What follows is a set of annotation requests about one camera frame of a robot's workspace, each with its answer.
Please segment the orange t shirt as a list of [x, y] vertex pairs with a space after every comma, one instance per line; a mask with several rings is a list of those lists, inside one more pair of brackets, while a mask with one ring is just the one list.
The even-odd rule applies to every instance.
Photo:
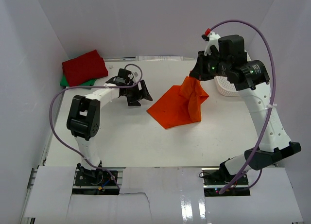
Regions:
[[187, 76], [181, 85], [164, 93], [147, 113], [164, 129], [200, 122], [201, 104], [208, 97], [200, 81]]

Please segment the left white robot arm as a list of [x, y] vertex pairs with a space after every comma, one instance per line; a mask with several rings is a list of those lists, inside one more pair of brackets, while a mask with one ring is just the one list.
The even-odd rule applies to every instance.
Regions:
[[88, 95], [73, 97], [67, 129], [77, 141], [82, 161], [77, 165], [81, 173], [93, 185], [102, 181], [102, 165], [95, 141], [92, 140], [100, 129], [100, 111], [112, 100], [125, 96], [128, 106], [141, 106], [140, 100], [152, 101], [144, 80], [135, 81], [134, 74], [126, 68], [119, 69], [118, 75], [109, 79], [105, 87]]

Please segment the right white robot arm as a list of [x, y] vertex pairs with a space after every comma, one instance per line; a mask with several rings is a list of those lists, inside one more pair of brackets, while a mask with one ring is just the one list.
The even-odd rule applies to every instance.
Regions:
[[198, 52], [195, 67], [190, 77], [199, 81], [225, 77], [234, 85], [244, 100], [255, 130], [259, 135], [267, 114], [270, 114], [267, 127], [254, 155], [246, 150], [242, 155], [228, 159], [220, 164], [214, 175], [224, 184], [232, 184], [244, 163], [245, 170], [261, 170], [301, 151], [300, 143], [291, 141], [284, 130], [276, 107], [270, 104], [272, 96], [270, 78], [265, 65], [260, 60], [247, 60], [244, 38], [237, 34], [221, 37], [215, 32], [204, 34], [207, 41], [204, 51]]

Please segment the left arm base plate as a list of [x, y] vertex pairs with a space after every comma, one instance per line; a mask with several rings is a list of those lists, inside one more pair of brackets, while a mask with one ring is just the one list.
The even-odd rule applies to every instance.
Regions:
[[73, 195], [119, 195], [122, 184], [122, 170], [110, 170], [110, 174], [102, 170], [88, 170], [77, 164], [72, 187]]

